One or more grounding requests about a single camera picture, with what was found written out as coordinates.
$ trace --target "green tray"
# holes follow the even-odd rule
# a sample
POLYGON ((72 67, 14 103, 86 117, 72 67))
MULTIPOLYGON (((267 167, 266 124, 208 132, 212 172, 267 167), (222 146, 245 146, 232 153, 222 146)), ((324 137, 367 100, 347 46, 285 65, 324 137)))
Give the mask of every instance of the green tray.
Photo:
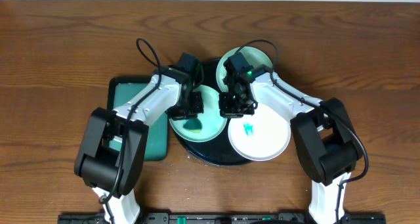
MULTIPOLYGON (((149 77, 116 77, 110 81, 108 90, 108 110, 132 99, 149 83, 149 77)), ((121 142, 112 140, 109 147, 121 149, 121 142)), ((159 161, 166 157, 168 148, 168 117, 162 114, 156 123, 149 128, 144 161, 159 161)))

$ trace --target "wooden table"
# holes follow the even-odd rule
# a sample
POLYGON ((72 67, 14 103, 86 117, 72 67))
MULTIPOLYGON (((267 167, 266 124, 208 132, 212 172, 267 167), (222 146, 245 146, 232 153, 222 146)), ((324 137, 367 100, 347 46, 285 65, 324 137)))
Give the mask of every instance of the wooden table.
MULTIPOLYGON (((348 186, 345 208, 419 222, 419 4, 0 0, 0 223, 101 210, 74 175, 74 159, 89 114, 106 106, 108 82, 154 69, 137 37, 164 64, 184 51, 208 59, 252 39, 276 42, 280 77, 314 97, 341 99, 365 143, 370 171, 348 186)), ((218 168, 170 137, 166 159, 144 165, 135 189, 141 206, 307 209, 310 179, 293 141, 269 162, 218 168)))

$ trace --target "plate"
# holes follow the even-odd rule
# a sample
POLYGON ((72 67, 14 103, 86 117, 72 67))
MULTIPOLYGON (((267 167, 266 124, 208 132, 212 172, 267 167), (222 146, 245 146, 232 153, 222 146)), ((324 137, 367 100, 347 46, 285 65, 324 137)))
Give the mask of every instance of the plate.
POLYGON ((175 133, 188 141, 202 143, 214 139, 226 126, 227 119, 220 116, 219 93, 205 85, 200 85, 194 92, 201 92, 204 113, 196 119, 169 120, 175 133))
POLYGON ((259 103, 254 115, 230 120, 228 136, 230 144, 244 158, 265 161, 286 149, 291 128, 279 114, 259 103))
MULTIPOLYGON (((226 69, 224 68, 223 63, 238 49, 239 47, 236 47, 235 49, 228 51, 217 64, 216 81, 219 89, 222 92, 228 91, 228 86, 223 83, 223 79, 226 77, 226 69)), ((271 68, 273 67, 273 63, 271 62, 270 58, 260 49, 256 49, 254 47, 244 47, 240 52, 243 54, 248 63, 253 67, 260 66, 261 64, 265 64, 271 68)))

